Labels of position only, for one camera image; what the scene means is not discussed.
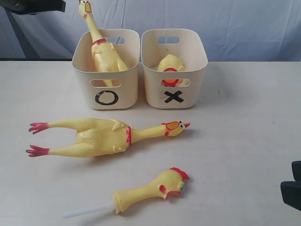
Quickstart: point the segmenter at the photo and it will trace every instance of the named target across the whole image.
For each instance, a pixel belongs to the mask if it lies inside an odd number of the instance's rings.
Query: rubber chicken
[[[157,71],[161,72],[178,72],[185,71],[183,62],[175,55],[168,54],[164,57],[158,66]],[[164,79],[162,80],[164,86],[175,87],[175,86],[185,86],[184,79]]]
[[[184,185],[183,180],[189,180],[189,176],[179,168],[172,167],[161,172],[153,181],[144,186],[114,193],[111,203],[84,210],[66,212],[63,214],[63,218],[71,218],[104,209],[114,209],[115,213],[118,214],[126,211],[131,205],[141,200],[153,197],[160,197],[166,200],[170,194],[179,196]]]
[[[85,0],[79,0],[79,14],[88,25],[92,38],[92,60],[98,72],[126,71],[127,66],[121,60],[113,43],[107,41],[99,32],[92,14],[91,4]],[[104,80],[108,87],[112,87],[112,80]]]
[[[174,121],[163,123],[149,129],[136,130],[118,120],[79,118],[55,122],[32,123],[29,131],[36,134],[48,128],[61,127],[77,130],[77,144],[58,149],[42,148],[31,145],[26,150],[30,157],[60,155],[69,157],[93,157],[126,151],[132,143],[152,137],[175,137],[190,123]]]

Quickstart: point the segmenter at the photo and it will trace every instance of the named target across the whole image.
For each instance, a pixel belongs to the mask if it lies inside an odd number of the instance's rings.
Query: x symbol
[[[165,103],[169,103],[169,102],[172,101],[172,100],[176,100],[176,101],[178,101],[179,103],[181,103],[181,102],[184,101],[182,98],[179,97],[179,95],[182,94],[181,91],[176,91],[176,92],[173,93],[173,94],[170,93],[170,92],[168,92],[168,91],[166,91],[164,94],[165,94],[166,96],[169,96],[169,98],[166,99]]]

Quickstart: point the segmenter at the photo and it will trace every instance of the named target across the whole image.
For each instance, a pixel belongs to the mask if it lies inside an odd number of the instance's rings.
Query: black o mark
[[[172,100],[176,100],[179,103],[181,103],[181,102],[184,101],[184,99],[182,99],[182,98],[179,97],[179,95],[182,94],[181,91],[176,91],[175,93],[170,93],[170,92],[166,91],[164,94],[166,96],[169,96],[169,98],[165,100],[165,103],[169,103]]]
[[[112,93],[114,95],[114,100],[112,102],[109,102],[109,103],[104,103],[104,102],[101,102],[99,100],[100,96],[104,93]],[[95,101],[96,103],[100,104],[100,105],[105,105],[105,106],[108,106],[108,105],[114,105],[118,102],[119,100],[119,97],[117,95],[117,93],[115,93],[114,91],[111,91],[111,90],[103,90],[103,91],[100,91],[99,93],[96,94],[95,96]]]

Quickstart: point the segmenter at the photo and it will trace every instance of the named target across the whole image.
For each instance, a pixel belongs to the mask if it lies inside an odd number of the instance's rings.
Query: red chicken feet
[[[26,152],[30,154],[29,157],[38,157],[49,154],[49,148],[37,147],[34,145],[30,145],[30,147],[33,150],[26,150]]]
[[[30,124],[32,127],[29,128],[29,132],[33,131],[32,134],[36,134],[38,132],[41,132],[43,130],[46,130],[49,128],[47,122],[37,122],[37,123],[32,123]]]

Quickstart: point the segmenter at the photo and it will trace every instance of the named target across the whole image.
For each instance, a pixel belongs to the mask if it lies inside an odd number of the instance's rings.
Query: white plastic stick
[[[112,210],[115,209],[115,203],[113,201],[105,205],[99,205],[99,206],[85,208],[82,210],[73,210],[73,211],[65,212],[63,214],[63,218],[72,218],[72,217],[93,213],[101,210],[108,210],[108,209],[112,209]]]

